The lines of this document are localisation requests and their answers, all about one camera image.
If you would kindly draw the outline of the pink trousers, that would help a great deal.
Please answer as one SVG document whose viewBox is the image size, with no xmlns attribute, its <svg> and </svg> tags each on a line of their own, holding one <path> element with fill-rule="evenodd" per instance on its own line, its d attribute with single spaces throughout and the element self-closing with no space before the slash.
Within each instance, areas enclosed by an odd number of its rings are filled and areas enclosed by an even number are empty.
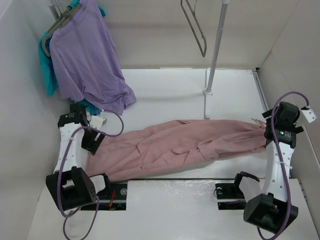
<svg viewBox="0 0 320 240">
<path fill-rule="evenodd" d="M 111 182 L 148 177 L 262 153 L 266 126 L 230 119 L 171 120 L 117 137 L 105 137 L 88 157 L 88 176 L 106 174 Z"/>
</svg>

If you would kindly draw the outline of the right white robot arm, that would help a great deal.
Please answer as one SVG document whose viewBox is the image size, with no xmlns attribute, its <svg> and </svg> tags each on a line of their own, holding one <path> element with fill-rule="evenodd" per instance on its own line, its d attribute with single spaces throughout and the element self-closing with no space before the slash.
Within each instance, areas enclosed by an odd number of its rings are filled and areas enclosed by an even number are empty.
<svg viewBox="0 0 320 240">
<path fill-rule="evenodd" d="M 280 102 L 275 109 L 264 112 L 263 117 L 266 119 L 267 153 L 264 184 L 261 186 L 258 177 L 241 171 L 235 176 L 231 191 L 237 197 L 244 196 L 245 222 L 277 234 L 283 232 L 299 213 L 287 194 L 287 185 L 297 134 L 303 128 L 296 126 L 299 108 L 288 102 Z"/>
</svg>

